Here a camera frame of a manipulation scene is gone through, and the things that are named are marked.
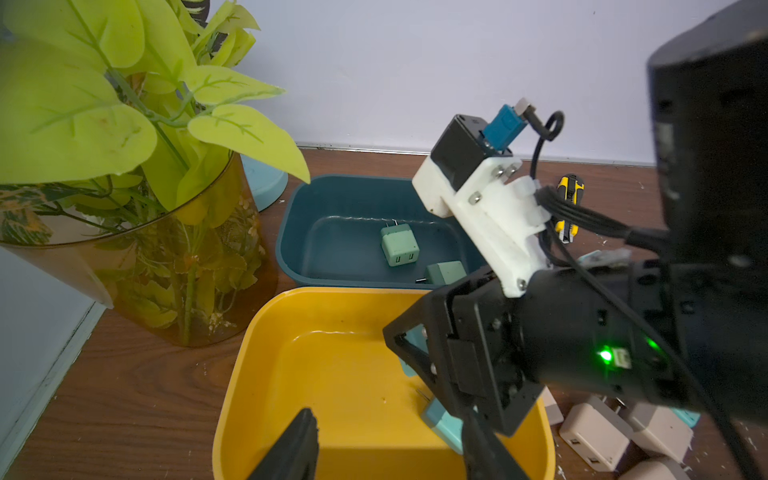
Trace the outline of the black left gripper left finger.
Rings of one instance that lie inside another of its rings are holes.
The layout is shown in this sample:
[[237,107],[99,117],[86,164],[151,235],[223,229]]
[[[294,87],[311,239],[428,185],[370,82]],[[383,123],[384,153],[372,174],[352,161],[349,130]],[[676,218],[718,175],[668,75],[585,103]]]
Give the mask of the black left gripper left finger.
[[319,456],[317,419],[310,408],[301,409],[248,480],[312,480]]

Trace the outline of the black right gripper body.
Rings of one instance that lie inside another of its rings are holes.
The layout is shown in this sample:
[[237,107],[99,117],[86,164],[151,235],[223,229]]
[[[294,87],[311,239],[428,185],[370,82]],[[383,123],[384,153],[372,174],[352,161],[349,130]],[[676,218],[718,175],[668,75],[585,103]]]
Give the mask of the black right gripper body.
[[628,269],[536,273],[519,298],[488,268],[429,292],[383,330],[443,406],[478,410],[511,435],[542,385],[661,405],[678,403],[678,375],[607,294],[635,286]]

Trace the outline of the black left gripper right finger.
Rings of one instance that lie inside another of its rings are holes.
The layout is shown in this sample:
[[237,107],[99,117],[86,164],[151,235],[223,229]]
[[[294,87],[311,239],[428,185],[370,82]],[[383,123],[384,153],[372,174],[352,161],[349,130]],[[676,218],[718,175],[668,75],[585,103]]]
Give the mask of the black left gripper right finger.
[[463,459],[468,480],[526,480],[527,474],[481,415],[470,410],[462,427]]

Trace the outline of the green plug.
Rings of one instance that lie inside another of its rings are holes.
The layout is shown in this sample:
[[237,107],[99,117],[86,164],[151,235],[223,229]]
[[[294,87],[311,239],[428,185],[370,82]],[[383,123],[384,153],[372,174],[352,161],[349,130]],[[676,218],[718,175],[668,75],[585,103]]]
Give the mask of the green plug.
[[389,267],[418,261],[420,248],[408,224],[395,224],[381,229],[381,247]]
[[694,429],[701,418],[699,412],[686,409],[672,408],[672,412],[690,429]]
[[443,286],[452,284],[467,275],[461,261],[448,261],[429,264],[421,278],[416,280],[419,284],[431,284]]
[[437,398],[428,401],[420,415],[427,427],[451,450],[464,454],[462,442],[463,421],[452,416]]

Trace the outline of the pink plug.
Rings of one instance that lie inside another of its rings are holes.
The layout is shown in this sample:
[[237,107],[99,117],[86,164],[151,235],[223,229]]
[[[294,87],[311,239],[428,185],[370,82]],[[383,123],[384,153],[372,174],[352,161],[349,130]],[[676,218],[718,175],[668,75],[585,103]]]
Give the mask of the pink plug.
[[634,430],[599,397],[575,404],[562,423],[559,435],[596,472],[614,472],[624,456]]
[[618,477],[619,480],[689,480],[683,468],[670,458],[642,461]]
[[548,387],[543,387],[539,396],[539,402],[543,405],[548,422],[551,426],[559,425],[564,421],[562,410]]
[[632,429],[630,439],[651,456],[684,461],[694,436],[693,430],[667,407],[643,402],[626,403],[619,417]]

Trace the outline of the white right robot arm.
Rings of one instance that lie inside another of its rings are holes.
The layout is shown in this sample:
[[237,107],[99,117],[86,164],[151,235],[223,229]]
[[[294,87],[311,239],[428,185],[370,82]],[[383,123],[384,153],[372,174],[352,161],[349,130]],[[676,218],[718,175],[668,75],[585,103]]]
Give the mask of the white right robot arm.
[[412,184],[486,266],[384,328],[387,347],[463,423],[470,479],[520,479],[501,443],[549,383],[707,412],[746,479],[734,419],[767,420],[767,5],[738,1],[659,47],[647,72],[663,229],[519,176],[521,101],[456,116]]

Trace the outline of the yellow storage bin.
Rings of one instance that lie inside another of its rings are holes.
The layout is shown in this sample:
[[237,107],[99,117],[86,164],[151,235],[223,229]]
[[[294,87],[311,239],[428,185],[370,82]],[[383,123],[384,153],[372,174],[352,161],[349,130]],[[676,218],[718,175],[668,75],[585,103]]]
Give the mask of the yellow storage bin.
[[463,459],[422,421],[429,396],[382,331],[417,290],[298,288],[253,317],[218,421],[213,474],[244,479],[297,413],[319,430],[320,479],[462,479]]

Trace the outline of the teal storage bin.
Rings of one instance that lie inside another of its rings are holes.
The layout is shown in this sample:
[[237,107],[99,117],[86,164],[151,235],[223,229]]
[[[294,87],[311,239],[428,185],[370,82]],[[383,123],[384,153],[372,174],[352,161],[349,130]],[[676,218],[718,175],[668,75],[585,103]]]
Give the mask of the teal storage bin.
[[[416,262],[388,265],[381,231],[410,226]],[[485,260],[454,218],[423,206],[410,180],[323,175],[298,187],[276,244],[280,268],[299,286],[427,289],[431,264],[459,261],[471,273]]]

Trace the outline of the yellow black utility knife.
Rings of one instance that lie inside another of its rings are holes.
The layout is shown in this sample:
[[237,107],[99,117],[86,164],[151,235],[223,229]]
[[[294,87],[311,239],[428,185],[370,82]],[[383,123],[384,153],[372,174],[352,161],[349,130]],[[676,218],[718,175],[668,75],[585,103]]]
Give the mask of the yellow black utility knife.
[[[585,189],[584,181],[575,174],[568,174],[561,178],[558,186],[558,194],[567,202],[579,205]],[[578,233],[579,227],[570,220],[555,219],[555,231],[563,244],[572,243]]]

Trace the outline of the light blue dish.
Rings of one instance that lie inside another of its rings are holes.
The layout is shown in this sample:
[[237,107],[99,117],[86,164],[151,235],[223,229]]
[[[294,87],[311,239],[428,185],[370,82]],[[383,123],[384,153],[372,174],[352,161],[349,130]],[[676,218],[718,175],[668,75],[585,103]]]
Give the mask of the light blue dish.
[[256,208],[264,211],[283,195],[289,176],[247,156],[242,156],[242,163]]

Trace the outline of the potted green plant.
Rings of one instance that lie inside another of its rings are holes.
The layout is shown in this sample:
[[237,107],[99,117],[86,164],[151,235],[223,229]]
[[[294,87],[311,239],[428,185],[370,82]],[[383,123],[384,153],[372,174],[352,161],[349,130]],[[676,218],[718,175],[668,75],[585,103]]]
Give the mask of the potted green plant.
[[277,273],[246,179],[301,181],[291,136],[237,70],[259,26],[235,1],[1,5],[1,244],[167,341],[244,330]]

